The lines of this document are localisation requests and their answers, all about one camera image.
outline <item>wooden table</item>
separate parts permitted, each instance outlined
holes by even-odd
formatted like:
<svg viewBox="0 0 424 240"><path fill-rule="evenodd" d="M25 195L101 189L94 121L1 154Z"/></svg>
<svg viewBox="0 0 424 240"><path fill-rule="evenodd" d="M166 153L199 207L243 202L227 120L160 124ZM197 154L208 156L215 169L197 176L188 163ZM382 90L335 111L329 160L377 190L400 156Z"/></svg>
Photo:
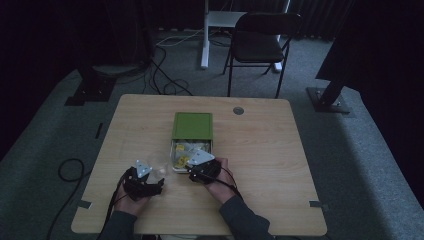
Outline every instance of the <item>wooden table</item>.
<svg viewBox="0 0 424 240"><path fill-rule="evenodd" d="M242 115L233 112L244 110ZM327 231L291 111L282 99L124 95L72 222L77 233L100 232L116 183L137 159L169 156L175 112L213 113L213 154L229 159L247 205L271 222L273 235L321 236ZM148 203L136 233L231 235L219 204L201 184L169 166L161 195Z"/></svg>

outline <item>chair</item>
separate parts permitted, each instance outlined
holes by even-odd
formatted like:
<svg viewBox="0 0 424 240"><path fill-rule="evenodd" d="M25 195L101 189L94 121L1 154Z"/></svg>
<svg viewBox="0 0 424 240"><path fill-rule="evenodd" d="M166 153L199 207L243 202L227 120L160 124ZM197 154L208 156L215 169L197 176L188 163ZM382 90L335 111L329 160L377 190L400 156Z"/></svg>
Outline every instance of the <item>chair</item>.
<svg viewBox="0 0 424 240"><path fill-rule="evenodd" d="M302 18L294 13L246 13L237 21L228 51L225 67L230 68L228 93L231 94L231 80L233 67L267 67L263 75L267 74L274 63L282 62L280 79L275 98L280 94L284 70L289 54L290 41L298 33ZM287 40L281 47L279 36ZM237 60L244 65L234 65Z"/></svg>

